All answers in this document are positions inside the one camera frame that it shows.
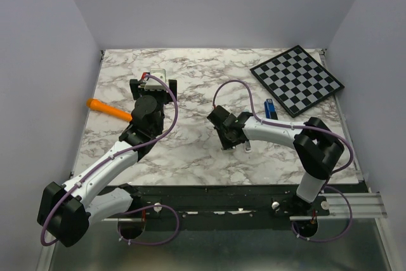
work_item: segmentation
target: black and white checkerboard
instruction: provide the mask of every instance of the black and white checkerboard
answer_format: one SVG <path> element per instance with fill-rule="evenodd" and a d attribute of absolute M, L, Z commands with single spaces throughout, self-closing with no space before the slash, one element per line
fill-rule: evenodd
<path fill-rule="evenodd" d="M 292 117 L 344 88 L 300 46 L 255 66 L 251 72 Z"/>

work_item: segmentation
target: marble tabletop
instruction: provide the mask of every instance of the marble tabletop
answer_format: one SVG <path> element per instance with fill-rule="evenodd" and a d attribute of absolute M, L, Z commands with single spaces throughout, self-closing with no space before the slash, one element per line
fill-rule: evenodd
<path fill-rule="evenodd" d="M 213 125 L 206 119 L 212 110 L 217 87 L 230 79 L 247 82 L 255 109 L 265 116 L 263 102 L 271 94 L 252 76 L 250 68 L 283 52 L 283 49 L 151 49 L 107 50 L 96 85 L 95 98 L 128 112 L 134 101 L 129 80 L 140 78 L 151 68 L 166 69 L 167 77 L 178 80 L 179 119 L 172 133 L 139 163 L 128 168 L 110 184 L 120 185 L 232 185 L 299 183 L 304 169 L 296 152 L 287 147 L 259 141 L 251 142 L 252 152 L 242 145 L 224 153 Z M 320 62 L 316 50 L 307 50 Z M 225 86 L 216 101 L 239 114 L 249 108 L 246 89 L 240 84 Z M 343 129 L 333 97 L 292 119 L 275 102 L 278 118 L 305 121 L 321 118 L 333 132 Z M 165 126 L 173 119 L 172 105 L 166 106 Z M 118 140 L 128 124 L 112 116 L 91 111 L 86 123 L 74 174 L 82 173 Z M 344 152 L 339 164 L 348 160 Z M 334 175 L 331 183 L 358 183 L 354 165 Z"/>

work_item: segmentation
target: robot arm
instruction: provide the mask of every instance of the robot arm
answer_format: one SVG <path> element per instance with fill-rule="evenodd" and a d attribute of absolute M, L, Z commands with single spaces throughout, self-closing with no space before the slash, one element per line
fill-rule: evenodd
<path fill-rule="evenodd" d="M 166 83 L 164 69 L 152 69 L 150 75 Z M 168 83 L 176 97 L 176 81 L 169 80 Z M 133 198 L 124 189 L 116 188 L 105 195 L 98 194 L 118 174 L 149 153 L 156 143 L 153 140 L 163 132 L 164 105 L 173 102 L 170 94 L 152 78 L 147 81 L 130 80 L 130 87 L 136 102 L 131 113 L 132 121 L 120 135 L 119 141 L 80 175 L 62 185 L 52 182 L 44 189 L 37 217 L 37 222 L 42 226 L 51 210 L 66 197 L 46 227 L 64 246 L 75 244 L 90 224 L 129 209 Z"/>
<path fill-rule="evenodd" d="M 261 140 L 295 149 L 303 164 L 304 174 L 292 200 L 308 209 L 332 174 L 341 154 L 343 144 L 333 136 L 308 129 L 289 129 L 263 124 L 250 112 L 242 112 L 238 117 L 229 113 L 222 106 L 217 106 L 207 117 L 214 124 L 223 149 L 230 149 L 248 140 Z M 271 119 L 263 121 L 293 126 L 292 122 Z M 318 118 L 312 117 L 307 122 L 295 122 L 295 126 L 313 126 L 329 131 Z"/>

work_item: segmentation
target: orange screwdriver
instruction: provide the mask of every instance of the orange screwdriver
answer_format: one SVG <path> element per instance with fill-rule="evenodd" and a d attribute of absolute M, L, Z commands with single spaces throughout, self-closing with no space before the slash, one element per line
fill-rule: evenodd
<path fill-rule="evenodd" d="M 132 120 L 131 114 L 128 112 L 119 110 L 117 108 L 108 106 L 107 104 L 102 103 L 101 101 L 95 99 L 95 98 L 90 98 L 87 102 L 86 105 L 91 109 L 91 110 L 97 110 L 104 112 L 105 114 L 110 114 L 111 116 L 118 117 L 119 119 L 122 119 L 124 121 L 130 122 Z"/>

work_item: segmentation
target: gray wall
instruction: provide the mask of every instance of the gray wall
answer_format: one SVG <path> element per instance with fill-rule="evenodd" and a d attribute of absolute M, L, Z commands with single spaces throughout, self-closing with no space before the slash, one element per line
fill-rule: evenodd
<path fill-rule="evenodd" d="M 354 0 L 75 0 L 103 48 L 326 47 Z"/>
<path fill-rule="evenodd" d="M 68 178 L 99 48 L 74 0 L 1 0 L 0 270 L 35 270 L 43 188 Z"/>
<path fill-rule="evenodd" d="M 362 171 L 380 191 L 406 266 L 406 0 L 356 0 L 328 50 Z"/>

